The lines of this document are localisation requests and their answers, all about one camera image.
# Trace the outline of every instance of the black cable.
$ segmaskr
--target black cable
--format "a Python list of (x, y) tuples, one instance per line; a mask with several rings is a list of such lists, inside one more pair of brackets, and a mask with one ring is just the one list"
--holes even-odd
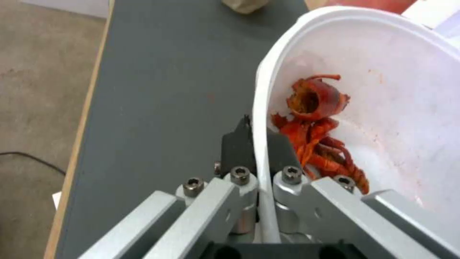
[(2, 155), (19, 155), (19, 156), (24, 156), (24, 157), (33, 159), (33, 160), (35, 160), (35, 161), (37, 161), (37, 162), (39, 162), (39, 163), (42, 163), (42, 164), (44, 164), (44, 165), (46, 165), (46, 166), (48, 166), (48, 167), (50, 167), (50, 168), (52, 168), (52, 169), (58, 171), (59, 173), (65, 175), (65, 171), (62, 170), (61, 168), (59, 168), (59, 167), (57, 167), (57, 166), (55, 166), (55, 165), (53, 165), (53, 164), (50, 164), (50, 163), (48, 163), (48, 162), (46, 162), (46, 161), (44, 161), (44, 160), (41, 160), (40, 158), (35, 157), (35, 156), (31, 155), (31, 154), (27, 154), (27, 153), (19, 152), (19, 151), (10, 151), (10, 152), (2, 152), (2, 153), (0, 153), (0, 156), (2, 156)]

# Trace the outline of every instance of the cooked crayfish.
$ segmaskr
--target cooked crayfish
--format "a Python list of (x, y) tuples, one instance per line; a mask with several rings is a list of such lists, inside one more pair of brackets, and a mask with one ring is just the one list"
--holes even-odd
[(292, 85), (294, 93), (286, 101), (295, 117), (316, 121), (345, 109), (350, 97), (323, 82), (322, 78), (340, 80), (340, 75), (315, 75), (299, 79)]
[(341, 112), (350, 97), (324, 83), (321, 78), (339, 80), (340, 75), (316, 75), (298, 80), (292, 86), (294, 94), (287, 99), (293, 120), (289, 121), (277, 113), (271, 115), (272, 123), (289, 138), (305, 174), (310, 178), (315, 179), (316, 176), (307, 165), (316, 167), (322, 177), (349, 176), (361, 192), (367, 194), (369, 182), (364, 172), (356, 167), (344, 143), (328, 135), (339, 125), (329, 116)]

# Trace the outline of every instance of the white plastic container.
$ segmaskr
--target white plastic container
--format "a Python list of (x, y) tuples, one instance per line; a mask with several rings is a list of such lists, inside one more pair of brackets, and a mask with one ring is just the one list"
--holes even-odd
[[(262, 229), (275, 216), (268, 171), (270, 114), (288, 114), (299, 78), (328, 81), (351, 96), (332, 132), (368, 176), (371, 192), (395, 189), (439, 220), (460, 218), (460, 53), (427, 28), (387, 12), (325, 7), (300, 17), (260, 63), (253, 105)], [(270, 241), (270, 230), (263, 233)]]

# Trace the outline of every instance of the table surface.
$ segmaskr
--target table surface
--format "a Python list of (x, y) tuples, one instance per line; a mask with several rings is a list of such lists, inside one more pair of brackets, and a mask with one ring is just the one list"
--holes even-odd
[(222, 135), (251, 111), (259, 62), (306, 11), (116, 0), (46, 255), (76, 258), (155, 190), (211, 179)]

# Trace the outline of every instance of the concrete floor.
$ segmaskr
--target concrete floor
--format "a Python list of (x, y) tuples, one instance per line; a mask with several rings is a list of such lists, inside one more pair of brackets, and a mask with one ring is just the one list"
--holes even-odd
[[(105, 20), (0, 0), (0, 152), (66, 169)], [(42, 258), (63, 176), (0, 157), (0, 258)]]

